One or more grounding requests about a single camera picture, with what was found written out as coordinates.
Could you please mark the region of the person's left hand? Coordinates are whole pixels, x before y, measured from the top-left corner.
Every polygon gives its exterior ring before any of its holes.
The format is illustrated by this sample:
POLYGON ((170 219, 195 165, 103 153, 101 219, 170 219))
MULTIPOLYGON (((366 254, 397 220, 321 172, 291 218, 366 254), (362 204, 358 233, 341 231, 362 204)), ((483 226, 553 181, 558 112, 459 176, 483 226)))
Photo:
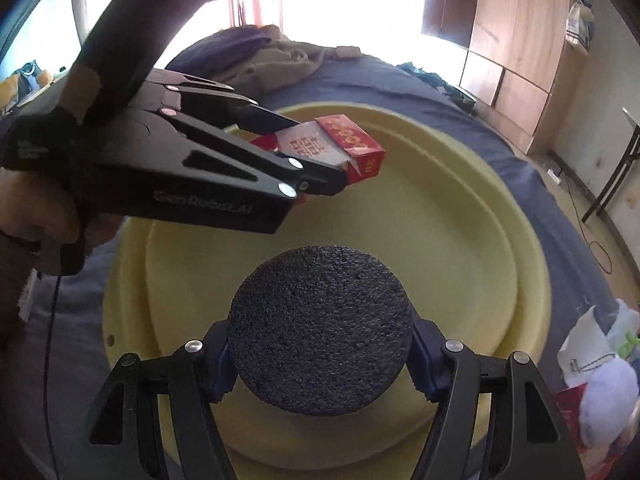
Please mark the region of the person's left hand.
POLYGON ((112 240, 122 217, 99 214, 81 220, 77 206, 58 185, 39 174, 1 170, 1 231, 36 242, 74 244, 85 237, 90 247, 112 240))

